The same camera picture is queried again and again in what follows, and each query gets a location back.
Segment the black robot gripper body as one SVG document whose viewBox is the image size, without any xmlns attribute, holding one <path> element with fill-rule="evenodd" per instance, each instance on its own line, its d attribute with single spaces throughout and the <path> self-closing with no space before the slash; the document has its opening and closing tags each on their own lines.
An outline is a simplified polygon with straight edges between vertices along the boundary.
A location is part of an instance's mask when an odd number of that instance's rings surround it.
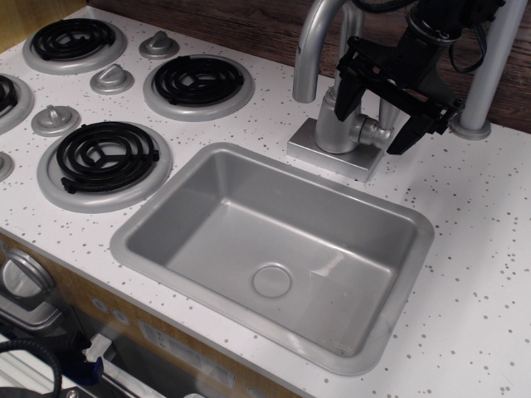
<svg viewBox="0 0 531 398">
<path fill-rule="evenodd" d="M 418 17 L 407 19 L 407 28 L 395 46 L 352 36 L 337 70 L 356 75 L 365 87 L 401 111 L 424 115 L 426 133 L 444 133 L 464 108 L 442 80 L 437 64 L 457 36 L 432 29 Z"/>
</svg>

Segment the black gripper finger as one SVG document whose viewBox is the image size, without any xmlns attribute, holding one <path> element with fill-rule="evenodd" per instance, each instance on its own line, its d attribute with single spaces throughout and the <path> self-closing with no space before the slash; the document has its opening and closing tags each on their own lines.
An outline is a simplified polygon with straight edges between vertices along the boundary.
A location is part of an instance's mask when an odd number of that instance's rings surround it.
<svg viewBox="0 0 531 398">
<path fill-rule="evenodd" d="M 341 72 L 340 78 L 334 112 L 343 122 L 359 106 L 365 87 L 356 75 L 347 71 Z"/>
<path fill-rule="evenodd" d="M 423 137 L 427 127 L 428 119 L 424 115 L 411 116 L 389 145 L 387 153 L 391 155 L 403 155 Z"/>
</svg>

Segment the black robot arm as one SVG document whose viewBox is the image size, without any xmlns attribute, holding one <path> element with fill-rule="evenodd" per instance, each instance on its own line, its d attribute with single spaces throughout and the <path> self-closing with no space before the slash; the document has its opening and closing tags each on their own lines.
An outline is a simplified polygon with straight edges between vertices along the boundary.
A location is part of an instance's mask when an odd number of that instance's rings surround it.
<svg viewBox="0 0 531 398">
<path fill-rule="evenodd" d="M 386 13 L 409 6 L 407 29 L 395 46 L 359 36 L 348 39 L 348 50 L 337 69 L 341 82 L 334 112 L 344 121 L 359 105 L 366 90 L 398 107 L 409 119 L 387 149 L 404 154 L 427 133 L 444 133 L 464 102 L 442 80 L 437 63 L 454 52 L 464 29 L 475 32 L 480 54 L 487 52 L 483 23 L 492 22 L 502 1 L 390 1 L 356 6 Z"/>
</svg>

